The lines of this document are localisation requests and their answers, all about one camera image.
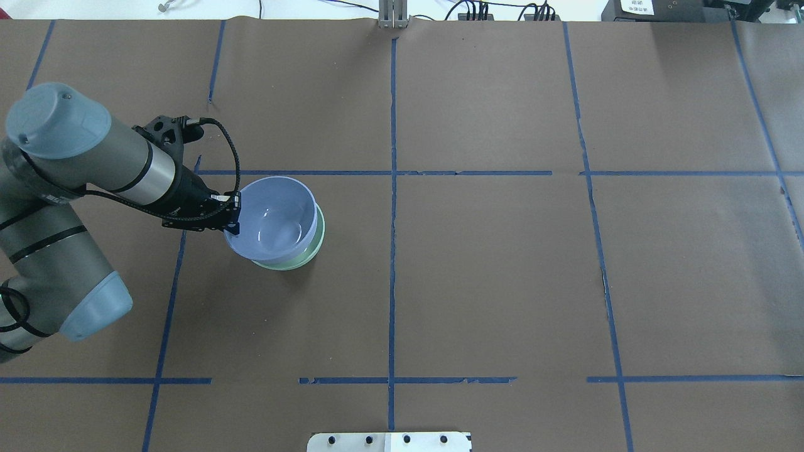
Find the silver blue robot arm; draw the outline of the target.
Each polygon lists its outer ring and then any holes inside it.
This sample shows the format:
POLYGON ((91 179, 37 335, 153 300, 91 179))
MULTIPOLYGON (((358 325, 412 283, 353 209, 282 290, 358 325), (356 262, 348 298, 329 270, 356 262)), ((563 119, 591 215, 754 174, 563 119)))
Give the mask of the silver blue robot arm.
POLYGON ((2 139, 2 252, 16 270, 2 282, 2 363, 60 334, 73 342, 120 320, 133 299, 72 203, 97 196, 165 228, 238 234, 241 162, 216 119, 155 117, 129 127, 65 83, 26 90, 2 139), (234 186, 210 189, 183 162, 187 143, 219 129, 234 186))

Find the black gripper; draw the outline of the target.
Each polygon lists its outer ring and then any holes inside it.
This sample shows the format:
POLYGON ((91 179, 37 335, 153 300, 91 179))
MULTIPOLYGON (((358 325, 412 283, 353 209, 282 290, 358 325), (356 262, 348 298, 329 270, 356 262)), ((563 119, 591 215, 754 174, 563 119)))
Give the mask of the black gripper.
POLYGON ((172 220, 164 218, 161 226, 196 232, 224 230, 239 235, 241 207, 241 194, 213 191, 201 177, 184 166, 178 185, 161 201, 161 214, 172 217, 172 220))

